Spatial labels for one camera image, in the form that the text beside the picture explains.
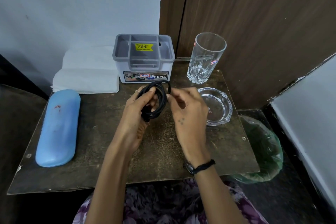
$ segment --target clear glass tumbler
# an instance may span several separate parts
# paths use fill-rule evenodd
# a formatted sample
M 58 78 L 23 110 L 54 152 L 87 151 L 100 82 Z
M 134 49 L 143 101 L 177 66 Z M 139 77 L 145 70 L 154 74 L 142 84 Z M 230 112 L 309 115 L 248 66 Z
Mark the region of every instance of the clear glass tumbler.
M 195 38 L 187 76 L 193 83 L 206 82 L 226 49 L 225 40 L 214 33 L 200 33 Z

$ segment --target person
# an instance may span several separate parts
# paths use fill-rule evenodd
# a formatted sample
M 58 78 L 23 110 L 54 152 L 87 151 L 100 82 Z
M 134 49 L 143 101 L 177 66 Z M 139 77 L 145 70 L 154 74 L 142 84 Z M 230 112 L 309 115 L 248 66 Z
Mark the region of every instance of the person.
M 194 179 L 126 188 L 129 162 L 148 126 L 141 110 L 150 105 L 153 111 L 157 102 L 155 87 L 137 99 L 142 88 L 127 100 L 94 193 L 78 210 L 73 223 L 267 223 L 237 185 L 222 182 L 214 165 L 196 173 Z M 208 163 L 208 107 L 197 89 L 172 88 L 167 98 L 186 160 L 193 167 Z

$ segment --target person's right hand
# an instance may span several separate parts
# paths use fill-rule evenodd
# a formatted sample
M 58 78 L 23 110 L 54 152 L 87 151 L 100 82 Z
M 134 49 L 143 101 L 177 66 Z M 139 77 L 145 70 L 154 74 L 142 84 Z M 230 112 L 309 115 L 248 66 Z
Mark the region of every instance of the person's right hand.
M 195 87 L 172 88 L 167 97 L 173 113 L 177 139 L 186 159 L 194 168 L 208 162 L 211 159 L 205 146 L 208 107 L 198 90 Z

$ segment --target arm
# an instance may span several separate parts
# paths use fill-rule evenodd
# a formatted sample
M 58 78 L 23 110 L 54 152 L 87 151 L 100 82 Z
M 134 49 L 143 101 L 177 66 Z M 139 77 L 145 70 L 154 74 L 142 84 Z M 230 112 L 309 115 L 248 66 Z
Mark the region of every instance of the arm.
M 106 151 L 85 224 L 123 222 L 128 164 L 147 127 L 141 118 L 141 109 L 148 102 L 152 107 L 155 105 L 154 92 L 153 87 L 138 99 L 135 92 L 126 102 L 117 131 Z
M 193 167 L 210 161 L 211 156 L 205 146 L 208 107 L 197 89 L 172 89 L 168 102 L 175 121 L 177 139 L 186 159 Z M 195 179 L 208 223 L 246 223 L 214 166 L 197 173 Z

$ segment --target glass ashtray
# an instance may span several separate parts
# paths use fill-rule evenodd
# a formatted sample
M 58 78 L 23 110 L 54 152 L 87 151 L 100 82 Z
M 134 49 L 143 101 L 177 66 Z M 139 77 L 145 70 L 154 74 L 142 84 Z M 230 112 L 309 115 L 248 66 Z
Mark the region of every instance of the glass ashtray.
M 208 126 L 218 126 L 230 121 L 232 115 L 232 104 L 224 92 L 215 88 L 200 88 L 199 94 L 207 104 Z

